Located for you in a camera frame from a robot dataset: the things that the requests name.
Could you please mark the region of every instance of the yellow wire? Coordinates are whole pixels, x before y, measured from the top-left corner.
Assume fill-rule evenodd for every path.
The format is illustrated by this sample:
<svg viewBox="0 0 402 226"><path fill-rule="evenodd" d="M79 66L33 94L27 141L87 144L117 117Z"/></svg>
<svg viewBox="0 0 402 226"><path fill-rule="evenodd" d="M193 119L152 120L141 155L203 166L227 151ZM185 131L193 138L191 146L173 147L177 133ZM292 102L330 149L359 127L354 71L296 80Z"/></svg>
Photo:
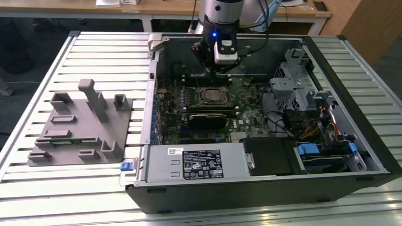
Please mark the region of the yellow wire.
<svg viewBox="0 0 402 226"><path fill-rule="evenodd" d="M332 125L332 127L334 127L334 135L335 135L335 140L338 140L338 135L336 135L336 133L338 133L338 131L336 131L336 126L335 126L335 124L334 124L334 123L331 123L331 122L330 122L330 125Z"/></svg>
<svg viewBox="0 0 402 226"><path fill-rule="evenodd" d="M300 139L304 139L306 137L311 136L312 134L315 134L316 131L318 131L318 128L311 130Z"/></svg>

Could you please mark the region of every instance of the slotted metal surface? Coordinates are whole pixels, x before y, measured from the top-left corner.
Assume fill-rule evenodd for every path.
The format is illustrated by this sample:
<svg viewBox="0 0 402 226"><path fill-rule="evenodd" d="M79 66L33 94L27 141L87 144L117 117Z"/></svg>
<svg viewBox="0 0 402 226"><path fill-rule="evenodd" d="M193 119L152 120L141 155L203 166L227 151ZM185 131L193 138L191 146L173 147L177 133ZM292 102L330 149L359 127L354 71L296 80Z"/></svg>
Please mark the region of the slotted metal surface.
<svg viewBox="0 0 402 226"><path fill-rule="evenodd" d="M15 132L15 142L9 143L11 153L0 170L0 175L4 173L0 183L0 221L16 226L107 223L119 226L133 223L152 226L267 223L311 226L350 225L351 222L354 225L402 224L398 211L402 208L402 179L378 188L362 189L336 202L145 215L119 185L119 164L28 167L25 162L29 149L52 110L48 103L52 93L64 90L72 98L84 99L75 88L81 78L91 78L97 82L95 89L104 90L105 98L115 93L124 93L135 99L125 153L129 157L137 156L145 98L141 83L147 80L148 66L137 64L147 61L147 46L143 43L147 38L148 35L140 33L83 32L76 40L67 42L60 60L55 62L55 70L49 72L49 80L44 81L39 101L32 103L32 113L25 125L21 125L20 133ZM88 42L79 42L77 46L77 41L88 41L91 45L85 46L83 44ZM121 41L127 41L124 45L128 46L117 46ZM402 108L398 100L376 75L366 70L363 62L343 42L334 37L314 38L314 41L391 153L402 162ZM121 59L124 64L131 65L99 66L97 59ZM322 75L316 73L316 76L322 86L327 87Z"/></svg>

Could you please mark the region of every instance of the blue latch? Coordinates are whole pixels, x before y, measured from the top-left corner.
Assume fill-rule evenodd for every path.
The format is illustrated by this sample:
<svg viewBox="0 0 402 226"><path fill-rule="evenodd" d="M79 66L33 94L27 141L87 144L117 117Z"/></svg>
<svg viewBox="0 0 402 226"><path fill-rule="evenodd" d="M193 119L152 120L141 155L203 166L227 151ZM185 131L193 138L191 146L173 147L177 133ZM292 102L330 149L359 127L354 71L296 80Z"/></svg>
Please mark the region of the blue latch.
<svg viewBox="0 0 402 226"><path fill-rule="evenodd" d="M296 147L296 151L299 152L299 155L319 154L319 149L316 147L316 144L300 144Z"/></svg>
<svg viewBox="0 0 402 226"><path fill-rule="evenodd" d="M133 162L120 163L120 171L132 171L132 170L133 170Z"/></svg>
<svg viewBox="0 0 402 226"><path fill-rule="evenodd" d="M348 143L348 148L354 153L358 151L358 147L354 143Z"/></svg>

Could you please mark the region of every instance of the circuit board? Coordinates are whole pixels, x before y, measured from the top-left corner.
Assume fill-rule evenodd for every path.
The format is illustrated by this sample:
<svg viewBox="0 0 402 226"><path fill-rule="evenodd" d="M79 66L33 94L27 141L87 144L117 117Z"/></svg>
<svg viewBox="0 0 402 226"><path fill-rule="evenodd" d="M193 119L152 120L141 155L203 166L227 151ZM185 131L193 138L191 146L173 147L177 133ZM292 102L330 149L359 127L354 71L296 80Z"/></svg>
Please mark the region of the circuit board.
<svg viewBox="0 0 402 226"><path fill-rule="evenodd" d="M243 76L231 80L226 87L185 87L173 81L160 91L163 144L234 143L240 138L270 136L258 103L260 83L251 83ZM208 112L203 107L220 108ZM191 129L187 119L195 113L183 111L185 108L227 116L224 128Z"/></svg>

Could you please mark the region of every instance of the green circuit board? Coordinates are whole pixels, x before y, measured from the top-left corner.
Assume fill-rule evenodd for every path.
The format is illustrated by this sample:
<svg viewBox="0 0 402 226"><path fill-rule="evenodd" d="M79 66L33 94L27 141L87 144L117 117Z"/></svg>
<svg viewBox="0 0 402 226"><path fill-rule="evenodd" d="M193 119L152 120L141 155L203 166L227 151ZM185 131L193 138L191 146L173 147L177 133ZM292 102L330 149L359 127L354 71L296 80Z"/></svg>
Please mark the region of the green circuit board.
<svg viewBox="0 0 402 226"><path fill-rule="evenodd" d="M196 143L231 143L238 142L231 135L243 132L246 137L267 137L270 129L258 103L260 83L247 82L246 77L232 77L227 87L184 87L171 84L167 86L168 93L163 97L161 122L163 144ZM219 130L192 130L185 125L188 113L181 110L188 106L201 105L200 92L205 89L220 89L224 92L226 102L238 106L238 114L227 117L226 127Z"/></svg>

